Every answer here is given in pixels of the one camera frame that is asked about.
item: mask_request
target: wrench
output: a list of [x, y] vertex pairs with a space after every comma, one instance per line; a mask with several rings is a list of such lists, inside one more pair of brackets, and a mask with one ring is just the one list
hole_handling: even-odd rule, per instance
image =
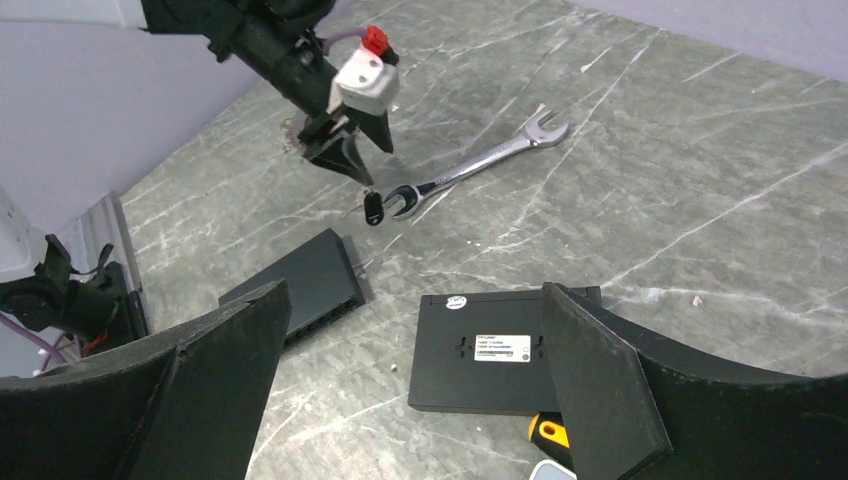
[[547, 148], [557, 145], [568, 134], [569, 123], [566, 122], [565, 125], [553, 131], [543, 129], [541, 124], [545, 123], [551, 116], [553, 116], [551, 109], [547, 107], [540, 109], [524, 122], [520, 132], [515, 137], [428, 182], [420, 185], [401, 185], [395, 188], [386, 196], [383, 205], [388, 208], [399, 200], [403, 200], [403, 207], [395, 212], [392, 218], [395, 220], [409, 218], [427, 198], [436, 192], [455, 185], [486, 167], [531, 148]]

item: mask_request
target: screwdriver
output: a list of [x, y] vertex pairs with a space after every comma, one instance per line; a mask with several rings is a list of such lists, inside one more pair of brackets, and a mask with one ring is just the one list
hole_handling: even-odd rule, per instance
[[559, 413], [536, 414], [530, 422], [527, 438], [557, 463], [569, 470], [574, 470], [568, 435], [565, 433], [565, 426]]

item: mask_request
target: product label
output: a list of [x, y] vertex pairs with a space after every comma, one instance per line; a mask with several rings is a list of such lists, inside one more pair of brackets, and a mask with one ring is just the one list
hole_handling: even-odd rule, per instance
[[530, 335], [477, 335], [474, 361], [528, 363]]
[[448, 303], [445, 305], [451, 310], [459, 310], [464, 307], [465, 304], [468, 303], [468, 299], [463, 297], [462, 295], [456, 295], [448, 298]]

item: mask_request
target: cable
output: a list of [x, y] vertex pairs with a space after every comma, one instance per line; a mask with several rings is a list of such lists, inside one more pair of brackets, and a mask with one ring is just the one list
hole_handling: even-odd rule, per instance
[[[65, 332], [60, 333], [59, 336], [56, 338], [56, 341], [53, 342], [53, 348], [55, 348], [57, 352], [62, 350], [61, 348], [59, 348], [59, 344], [62, 343], [63, 338], [65, 338]], [[42, 373], [47, 371], [47, 367], [50, 366], [50, 360], [52, 358], [53, 358], [53, 354], [50, 353], [50, 352], [47, 352], [47, 355], [44, 356], [44, 361], [41, 362], [41, 370], [40, 371]]]
[[327, 55], [329, 55], [330, 49], [333, 48], [333, 45], [338, 43], [339, 41], [352, 37], [365, 38], [365, 35], [367, 33], [368, 31], [364, 27], [353, 27], [346, 28], [340, 32], [336, 32], [330, 35], [329, 37], [324, 39], [324, 56], [326, 57]]
[[92, 268], [87, 272], [80, 272], [74, 267], [71, 267], [71, 273], [79, 276], [91, 275], [92, 273], [103, 273], [103, 269], [106, 268], [106, 263], [109, 262], [109, 257], [112, 255], [112, 250], [115, 249], [115, 246], [111, 243], [107, 243], [103, 245], [103, 249], [100, 250], [100, 256], [97, 258], [97, 266]]
[[12, 331], [26, 338], [30, 342], [38, 345], [40, 348], [43, 348], [51, 356], [55, 357], [56, 360], [60, 363], [68, 363], [68, 361], [65, 360], [65, 357], [53, 345], [50, 345], [49, 343], [44, 341], [43, 338], [18, 325], [17, 322], [7, 317], [4, 313], [0, 313], [0, 323], [6, 325], [10, 329], [12, 329]]
[[92, 340], [91, 343], [89, 343], [88, 345], [85, 346], [85, 348], [82, 349], [82, 356], [87, 357], [87, 356], [91, 355], [91, 351], [94, 350], [94, 347], [100, 345], [101, 343], [105, 342], [106, 340], [109, 340], [109, 334], [105, 333], [105, 332], [101, 333], [94, 340]]

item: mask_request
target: purple wall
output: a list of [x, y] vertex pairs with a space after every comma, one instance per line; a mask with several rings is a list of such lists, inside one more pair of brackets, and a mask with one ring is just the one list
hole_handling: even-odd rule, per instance
[[122, 193], [258, 81], [197, 37], [0, 23], [0, 183], [55, 232]]
[[848, 82], [846, 0], [574, 0]]

